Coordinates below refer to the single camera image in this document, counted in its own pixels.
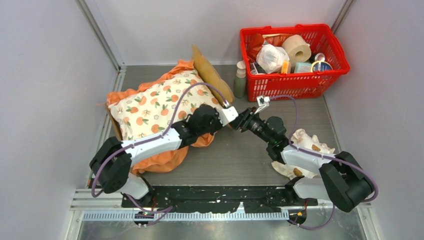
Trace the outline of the cream frilled small pillow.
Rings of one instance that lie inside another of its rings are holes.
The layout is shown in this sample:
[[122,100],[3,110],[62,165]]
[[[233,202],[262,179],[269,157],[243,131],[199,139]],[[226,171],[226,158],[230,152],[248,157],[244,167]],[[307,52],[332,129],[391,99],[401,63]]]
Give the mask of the cream frilled small pillow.
[[[315,134],[310,136],[302,128],[299,128],[294,132],[291,137],[291,141],[296,146],[315,152],[320,152],[323,154],[333,154],[335,152],[334,148],[330,148],[326,143],[320,142]],[[317,178],[318,176],[316,172],[309,171],[297,165],[283,164],[278,161],[273,161],[271,166],[276,172],[289,178],[290,180],[300,176],[304,176],[309,179]]]

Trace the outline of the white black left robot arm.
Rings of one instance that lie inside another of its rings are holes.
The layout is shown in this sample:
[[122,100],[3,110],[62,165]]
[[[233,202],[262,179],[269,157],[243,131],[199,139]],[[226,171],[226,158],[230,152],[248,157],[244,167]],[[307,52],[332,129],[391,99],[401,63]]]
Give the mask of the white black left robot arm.
[[202,104],[187,119],[173,123],[163,132],[137,140],[108,138],[89,164],[94,174],[92,196],[120,192],[141,207],[148,207],[153,202],[153,193],[146,181],[130,169],[150,157],[188,147],[204,134],[214,134],[237,115],[233,107],[217,109]]

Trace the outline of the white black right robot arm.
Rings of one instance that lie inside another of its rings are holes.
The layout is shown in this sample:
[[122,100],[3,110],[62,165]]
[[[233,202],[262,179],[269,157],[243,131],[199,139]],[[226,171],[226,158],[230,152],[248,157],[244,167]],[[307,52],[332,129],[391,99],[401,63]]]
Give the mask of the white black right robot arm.
[[288,203],[299,205],[304,199],[322,199],[348,213],[358,204],[377,197],[375,181],[349,152],[329,154],[300,147],[286,137],[280,117],[263,120],[255,110],[252,107],[239,113],[230,126],[241,132],[250,131],[266,142],[267,154],[273,161],[317,174],[315,178],[298,176],[287,183]]

